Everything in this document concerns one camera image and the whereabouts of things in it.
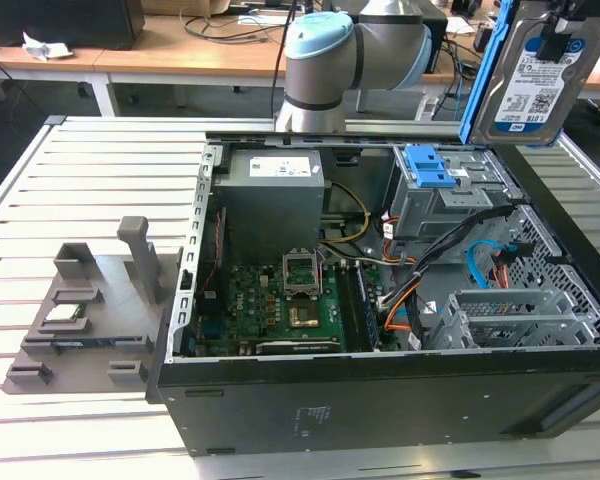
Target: black computer case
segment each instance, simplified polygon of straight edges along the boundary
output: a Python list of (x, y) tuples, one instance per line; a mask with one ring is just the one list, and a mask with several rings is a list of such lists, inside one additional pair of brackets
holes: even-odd
[(0, 1), (0, 47), (21, 45), (26, 32), (69, 48), (129, 50), (143, 26), (140, 0)]

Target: metal slotted table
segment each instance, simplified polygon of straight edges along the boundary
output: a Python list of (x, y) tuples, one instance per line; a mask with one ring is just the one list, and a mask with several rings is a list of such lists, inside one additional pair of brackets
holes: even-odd
[[(45, 125), (0, 187), (0, 385), (64, 241), (126, 253), (118, 220), (144, 215), (158, 253), (183, 243), (205, 131), (265, 132), (264, 120), (67, 118)], [(436, 123), (437, 129), (455, 124)], [(433, 124), (351, 122), (377, 131)], [(522, 149), (600, 249), (600, 171), (562, 137)], [(600, 479), (600, 411), (551, 440), (204, 457), (195, 462), (162, 406), (144, 395), (8, 396), (0, 390), (0, 478), (399, 478), (471, 470), (488, 478)]]

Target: yellow cable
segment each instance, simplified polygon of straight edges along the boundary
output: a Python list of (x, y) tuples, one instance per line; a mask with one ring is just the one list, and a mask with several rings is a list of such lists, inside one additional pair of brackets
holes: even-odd
[(325, 238), (324, 240), (322, 240), (322, 242), (324, 242), (324, 243), (350, 242), (350, 241), (355, 240), (356, 238), (361, 237), (362, 235), (365, 234), (365, 232), (369, 228), (369, 217), (371, 216), (371, 213), (369, 212), (369, 210), (367, 210), (367, 207), (365, 206), (365, 204), (362, 203), (362, 200), (360, 200), (360, 198), (358, 198), (358, 196), (355, 193), (353, 193), (351, 190), (349, 190), (347, 187), (345, 187), (341, 183), (338, 183), (338, 182), (331, 182), (331, 183), (334, 185), (337, 185), (338, 187), (343, 189), (345, 192), (347, 192), (349, 195), (351, 195), (351, 198), (353, 198), (358, 203), (358, 205), (360, 205), (360, 208), (362, 208), (362, 211), (364, 212), (364, 224), (362, 225), (362, 228), (360, 229), (360, 231), (358, 231), (357, 233), (354, 233), (353, 235), (349, 235), (348, 237), (342, 237), (342, 238)]

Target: label sticker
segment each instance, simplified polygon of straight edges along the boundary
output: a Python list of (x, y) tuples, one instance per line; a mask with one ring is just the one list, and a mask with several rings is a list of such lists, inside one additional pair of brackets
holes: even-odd
[(418, 337), (416, 337), (413, 332), (409, 332), (409, 336), (407, 337), (407, 342), (409, 342), (409, 346), (411, 350), (420, 350), (422, 348), (422, 342)]
[(438, 313), (435, 300), (425, 303), (422, 313)]
[(293, 417), (293, 436), (310, 437), (316, 431), (324, 429), (331, 416), (331, 407), (301, 407)]
[(546, 123), (564, 88), (562, 75), (578, 61), (585, 41), (571, 40), (559, 62), (538, 60), (541, 45), (540, 37), (530, 39), (518, 59), (495, 118), (501, 132), (533, 132)]
[(309, 157), (253, 157), (250, 177), (310, 177)]
[(84, 344), (82, 342), (70, 342), (70, 341), (59, 341), (59, 342), (54, 342), (54, 345), (56, 347), (67, 347), (67, 348), (80, 348), (80, 347), (84, 347)]
[(464, 168), (447, 168), (447, 173), (452, 177), (469, 177)]
[(382, 230), (384, 231), (384, 238), (387, 240), (393, 240), (393, 225), (390, 223), (382, 224)]

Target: hard drive label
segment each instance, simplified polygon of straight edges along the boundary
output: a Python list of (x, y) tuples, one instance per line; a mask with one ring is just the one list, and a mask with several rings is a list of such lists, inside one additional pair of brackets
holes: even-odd
[(549, 119), (565, 86), (564, 71), (578, 61), (585, 47), (573, 39), (559, 62), (538, 60), (540, 37), (530, 39), (518, 59), (513, 76), (496, 114), (501, 132), (533, 132)]

